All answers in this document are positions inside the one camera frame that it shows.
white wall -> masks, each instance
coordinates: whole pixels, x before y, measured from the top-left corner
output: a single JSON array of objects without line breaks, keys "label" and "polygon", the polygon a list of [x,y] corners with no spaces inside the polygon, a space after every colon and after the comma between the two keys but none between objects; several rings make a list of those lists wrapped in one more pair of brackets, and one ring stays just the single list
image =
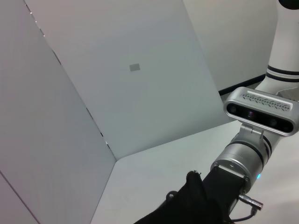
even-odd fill
[{"label": "white wall", "polygon": [[89,224],[115,158],[23,1],[0,30],[0,170],[40,223]]},{"label": "white wall", "polygon": [[0,223],[37,224],[22,201],[0,174]]},{"label": "white wall", "polygon": [[182,0],[26,2],[116,158],[228,122]]},{"label": "white wall", "polygon": [[184,0],[218,90],[266,73],[276,0]]}]

metal cylinder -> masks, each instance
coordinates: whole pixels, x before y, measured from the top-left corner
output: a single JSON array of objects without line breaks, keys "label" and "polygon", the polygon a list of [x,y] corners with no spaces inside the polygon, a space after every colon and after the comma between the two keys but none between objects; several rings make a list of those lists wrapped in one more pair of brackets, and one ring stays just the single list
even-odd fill
[{"label": "metal cylinder", "polygon": [[238,143],[226,146],[212,164],[211,169],[214,166],[219,166],[228,172],[244,177],[246,180],[245,192],[249,192],[263,169],[259,155],[249,146]]}]

cable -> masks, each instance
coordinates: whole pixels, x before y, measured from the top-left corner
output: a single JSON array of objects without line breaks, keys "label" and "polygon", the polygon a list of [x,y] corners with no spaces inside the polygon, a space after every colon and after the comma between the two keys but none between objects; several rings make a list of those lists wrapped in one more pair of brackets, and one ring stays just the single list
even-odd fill
[{"label": "cable", "polygon": [[232,222],[233,222],[233,223],[241,222],[241,221],[245,221],[245,220],[247,220],[247,219],[250,219],[250,218],[252,218],[252,217],[253,217],[253,215],[247,216],[247,217],[245,217],[245,218],[233,219]]}]

black cloth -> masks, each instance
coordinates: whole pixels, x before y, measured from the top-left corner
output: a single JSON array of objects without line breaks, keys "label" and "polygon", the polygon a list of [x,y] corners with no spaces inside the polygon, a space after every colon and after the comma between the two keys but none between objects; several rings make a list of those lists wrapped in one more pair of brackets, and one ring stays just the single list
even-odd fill
[{"label": "black cloth", "polygon": [[221,210],[216,201],[208,200],[196,171],[189,172],[186,184],[165,205],[135,224],[221,224]]}]

